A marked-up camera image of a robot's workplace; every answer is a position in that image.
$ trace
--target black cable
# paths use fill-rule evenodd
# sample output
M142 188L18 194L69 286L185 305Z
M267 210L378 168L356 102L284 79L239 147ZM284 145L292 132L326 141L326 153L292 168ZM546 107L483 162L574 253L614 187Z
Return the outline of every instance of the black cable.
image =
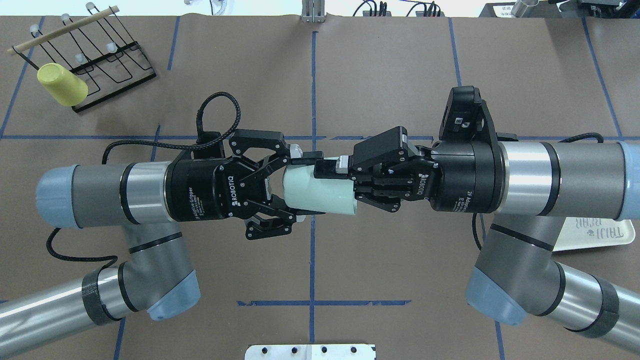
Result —
M57 233L60 231L60 228L57 227L55 229L53 229L53 231L51 232L51 234L49 235L48 239L47 239L47 251L51 254L51 256L53 256L56 259L60 259L60 260L64 260L64 261L77 261L77 262L81 262L81 263L87 263L87 262L100 262L100 261L109 261L109 263L106 263L105 265L102 266L103 269L108 268L109 266L115 264L116 262L118 262L118 257L115 255L110 255L110 256L101 256L99 258L79 258L76 256L66 256L66 255L61 255L58 254L54 249L53 246L51 245L51 243L53 242L53 238L56 237Z
M604 142L604 138L602 137L602 135L598 133L584 133L584 134L572 136L570 138L566 138L564 140L561 140L560 142L576 142L584 139L596 139L598 143Z
M413 11L413 9L415 9L416 6L418 5L422 5L424 6L424 11L422 12L422 16L426 17L427 13L431 13L433 11L434 16L436 16L436 11L438 12L437 16L440 16L440 13L442 12L442 9L440 9L440 5L436 4L435 2L431 2L431 3L419 3L416 2L410 9L409 12L406 13L406 15L404 17L408 17L409 15L411 15L411 12Z
M480 245L480 240L478 239L478 230L476 229L478 213L474 213L471 217L471 233L474 235L474 241L476 242L476 246L478 250L482 250L482 245Z
M426 13L426 12L427 12L427 4L426 4L426 3L415 3L415 4L414 4L410 9L409 9L409 12L408 12L408 13L406 13L406 15L405 15L404 17L408 17L409 15L411 15L411 12L413 11L413 9L415 9L415 7L416 7L416 6L418 6L418 5L422 5L422 6L424 6L424 11L423 11L423 13Z
M102 154L102 164L106 164L107 160L109 158L109 153L111 152L111 150L116 147L116 146L120 146L120 145L146 145L146 146L156 146L156 147L163 147L165 149L173 149L173 150L191 150L191 151L196 151L196 150L203 150L203 149L207 149L209 147L212 147L213 145L221 142L222 140L226 139L227 136L229 136L231 133L233 133L236 128L238 127L238 124L240 124L240 105L238 104L238 101L236 100L235 97L233 97L233 95L231 95L228 92L216 92L215 94L210 95L208 98L206 98L206 100L202 103L202 105L200 105L200 108L198 109L198 112L196 113L196 129L198 131L198 137L200 138L200 136L203 133L203 129L202 129L202 115L204 114L204 108L207 106L207 104L209 104L210 101L212 101L213 99L220 97L220 96L224 96L227 99L231 100L231 102L233 103L234 107L236 108L236 119L234 121L234 123L231 125L231 127L225 131L225 133L223 133L222 135L220 135L219 137L211 140L210 142L207 143L203 143L200 145L177 145L174 143L163 143L163 142L153 142L153 141L148 141L148 140L119 140L116 142L112 142L111 144L109 144L105 149L104 149L104 153Z
M373 8L371 7L371 4L369 4L370 2L372 2L372 3L373 3L373 5L376 5L376 2L375 2L374 0L363 0L363 1L362 1L362 4L360 4L360 6L358 6L358 7L356 8L356 11L354 11L354 12L353 12L353 15L352 15L352 16L355 16L355 15L358 13L358 10L359 10L359 9L360 9L364 4L369 5L369 16L372 16L372 15L373 15L373 14L372 14Z

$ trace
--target black band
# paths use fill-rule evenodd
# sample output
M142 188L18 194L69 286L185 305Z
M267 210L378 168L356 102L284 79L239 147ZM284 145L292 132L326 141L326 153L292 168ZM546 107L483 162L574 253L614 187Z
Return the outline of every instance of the black band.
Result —
M555 261L554 263L556 264L556 266L558 267L558 270L560 271L560 287L558 288L558 294L556 295L556 299L554 300L553 304L551 304L551 306L549 306L547 310L545 310L544 312L536 316L547 316L550 313L552 313L553 310L555 310L558 307L558 304L560 304L560 300L562 300L562 296L564 295L564 289L566 288L566 275L564 274L564 269L562 268L562 265L560 265Z
M116 319L107 312L105 305L100 301L100 292L98 291L98 275L102 269L96 269L86 274L82 279L82 302L84 310L95 325L101 326L111 322L117 322Z
M142 251L142 250L147 250L150 247L154 247L160 244L164 244L168 241L177 239L177 238L181 238L182 237L182 233L175 233L175 234L171 234L169 236L165 236L164 238L160 238L158 240L154 240L154 241L150 241L148 243L144 243L142 245L138 245L138 246L134 246L129 248L129 253L133 254L134 252L138 252L138 251Z
M602 305L600 306L600 312L596 320L593 320L591 325L581 330L571 330L571 332L577 332L581 336L589 339L599 338L605 336L618 322L620 318L620 299L618 298L618 292L613 285L605 279L593 276L600 285L600 291L602 292Z
M127 294L127 289L124 286L124 265L126 263L127 262L125 261L124 263L120 264L120 266L118 266L118 287L120 288L120 294L122 295L122 300L124 300L125 305L127 305L129 310L137 313L140 310L136 309L136 307L133 306L131 299L129 299L129 295Z
M127 181L129 180L129 173L131 173L134 165L135 163L128 164L127 168L124 169L124 173L122 173L122 179L120 180L120 205L127 220L132 224L140 225L140 223L133 218L131 210L129 209L129 201L127 201Z
M502 234L505 234L505 235L510 236L512 238L516 238L516 239L524 241L526 243L530 243L531 245L537 246L537 247L539 247L541 249L545 249L546 251L553 251L553 249L554 249L553 246L551 246L551 245L549 245L549 244L547 244L547 243L545 243L543 241L540 241L538 239L534 239L531 236L519 233L517 231L511 230L511 229L507 229L504 226L500 226L500 225L497 225L497 224L491 224L491 230L495 230L498 233L502 233Z
M474 152L476 178L468 212L491 213L495 202L495 165L491 147L485 143L471 142Z
M538 214L538 216L543 217L549 214L558 200L558 194L560 193L560 161L558 160L556 150L550 143L542 142L541 144L547 150L547 153L549 154L549 162L551 162L551 191L549 191L547 205L545 205L545 208L540 211L540 214Z

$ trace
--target blue tape line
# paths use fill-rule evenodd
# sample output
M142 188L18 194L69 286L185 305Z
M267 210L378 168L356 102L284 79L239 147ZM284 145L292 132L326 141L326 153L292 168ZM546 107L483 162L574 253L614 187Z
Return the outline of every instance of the blue tape line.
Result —
M315 300L315 306L405 306L411 300ZM238 306L309 306L307 300L253 300L236 301Z
M451 49L453 50L453 64L456 66L456 79L458 86L462 86L460 78L460 65L458 64L458 50L456 49L456 35L453 32L453 19L449 18L449 34L451 35Z
M42 29L42 24L44 23L44 16L40 18L39 29ZM29 53L27 54L27 59L31 59L31 55L33 54L33 49L29 49ZM6 110L6 114L4 114L4 120L2 122L2 126L0 127L0 139L3 138L4 130L6 129L6 125L9 123L9 117L11 116L11 111L13 110L13 105L15 104L15 99L18 97L18 91L20 90L20 84L22 84L22 79L24 79L24 74L27 72L28 62L24 62L22 65L22 71L20 72L20 76L18 77L18 82L15 84L15 88L13 89L13 95L11 96L11 101L9 102L9 107Z
M316 34L311 33L311 149L316 151Z
M309 254L309 343L316 341L316 216L311 215Z
M254 300L236 301L238 306L309 306L308 300Z
M502 331L500 330L499 322L495 322L495 335L498 338L498 352L500 354L500 360L504 360L504 346L502 346Z
M411 300L316 300L317 306L405 306Z
M153 140L154 136L144 135L6 135L4 139L14 140L121 140L142 139Z
M568 138L569 136L518 136L519 140L564 140L566 138ZM603 136L602 137L604 140L620 140L620 139L627 139L627 140L633 140L635 138L640 138L638 136ZM580 140L580 141L596 141L595 139L585 139L585 140Z
M433 136L407 136L409 140L433 140Z
M313 141L313 136L285 136L284 137L285 140L312 140ZM316 139L318 138L326 138L326 136L316 136Z
M609 97L609 91L607 90L607 85L605 85L604 78L602 77L602 73L600 72L600 65L598 64L598 58L596 58L596 53L593 50L593 44L591 43L591 37L589 36L589 28L587 27L587 19L585 18L582 18L582 28L584 29L584 36L587 38L587 45L589 46L589 52L591 53L591 58L593 59L593 65L595 65L596 67L596 74L598 74L598 79L600 80L600 86L602 86L602 92L604 93L604 97L607 100L607 106L609 107L609 112L611 113L613 124L616 127L616 131L618 132L618 137L622 137L622 130L620 130L620 125L618 124L618 118L616 117L616 112L613 110L613 105L611 104L611 98Z
M344 136L335 136L333 138L331 138L331 140L365 140L370 138L371 136L362 136L362 135L354 135L354 136L349 136L349 135L344 135Z
M120 347L122 346L122 336L124 335L124 324L127 318L122 318L120 321L120 328L118 329L118 339L116 340L116 349L113 352L113 360L120 359Z
M178 40L178 29L180 28L180 17L175 17L175 28L173 29L173 42L171 43L171 53L169 54L169 64L166 66L166 69L171 71L171 66L173 65L173 52L175 51L175 42Z
M156 135L154 137L154 142L158 142L158 136L160 136L160 124L158 124L158 127L156 129ZM154 146L153 149L151 149L151 161L155 161L156 160L156 149L157 149L157 146Z

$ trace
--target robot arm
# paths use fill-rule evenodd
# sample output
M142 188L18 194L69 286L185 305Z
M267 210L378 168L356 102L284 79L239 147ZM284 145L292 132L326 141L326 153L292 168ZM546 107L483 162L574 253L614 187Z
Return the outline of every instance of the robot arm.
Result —
M472 306L513 325L548 315L640 353L640 295L550 260L564 217L640 218L640 145L518 142L495 132L473 86L451 90L431 147L412 145L401 126L338 158L271 131L237 130L229 144L229 157L218 147L173 162L54 169L38 184L38 210L53 226L76 228L238 217L248 239L289 234L307 214L353 214L357 201L390 213L402 200L496 211L468 287ZM274 154L253 161L244 156L252 147ZM281 199L268 179L284 167Z
M129 224L124 231L130 261L0 304L0 357L117 322L131 312L146 309L151 319L163 320L198 302L198 280L177 224Z

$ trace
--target silver metal ring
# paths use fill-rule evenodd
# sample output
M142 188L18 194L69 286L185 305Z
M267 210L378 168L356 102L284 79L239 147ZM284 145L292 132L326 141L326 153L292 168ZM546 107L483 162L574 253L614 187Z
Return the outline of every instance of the silver metal ring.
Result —
M500 142L505 181L499 213L537 215L551 192L551 160L538 142Z
M591 325L600 312L600 285L589 274L566 265L562 265L562 268L566 276L564 294L558 306L547 316L562 323L567 329L583 329Z
M166 169L171 161L137 163L127 179L127 202L133 218L141 224L173 221L164 194Z

